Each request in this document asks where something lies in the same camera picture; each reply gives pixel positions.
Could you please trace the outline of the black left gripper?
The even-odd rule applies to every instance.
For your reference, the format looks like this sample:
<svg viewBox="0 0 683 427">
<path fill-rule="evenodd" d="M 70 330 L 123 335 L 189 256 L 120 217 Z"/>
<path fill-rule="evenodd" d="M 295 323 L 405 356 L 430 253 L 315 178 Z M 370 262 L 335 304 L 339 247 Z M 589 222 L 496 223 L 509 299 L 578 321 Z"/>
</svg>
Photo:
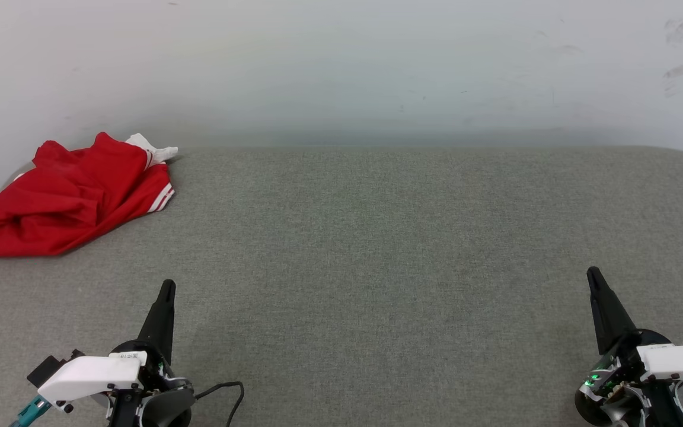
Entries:
<svg viewBox="0 0 683 427">
<path fill-rule="evenodd" d="M 109 356 L 137 359 L 141 363 L 138 383 L 146 391 L 169 391 L 178 387 L 173 374 L 174 298 L 176 284 L 165 279 L 138 335 L 117 346 Z"/>
</svg>

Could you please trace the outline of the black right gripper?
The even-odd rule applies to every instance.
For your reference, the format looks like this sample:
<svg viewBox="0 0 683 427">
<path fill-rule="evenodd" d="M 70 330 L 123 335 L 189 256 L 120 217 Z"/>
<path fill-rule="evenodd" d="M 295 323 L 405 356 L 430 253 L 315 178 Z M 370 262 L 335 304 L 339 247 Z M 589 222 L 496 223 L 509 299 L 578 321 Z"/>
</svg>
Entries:
<svg viewBox="0 0 683 427">
<path fill-rule="evenodd" d="M 575 407 L 594 426 L 672 426 L 670 381 L 645 376 L 638 347 L 669 345 L 653 330 L 637 329 L 596 266 L 586 271 L 600 360 L 575 393 Z"/>
</svg>

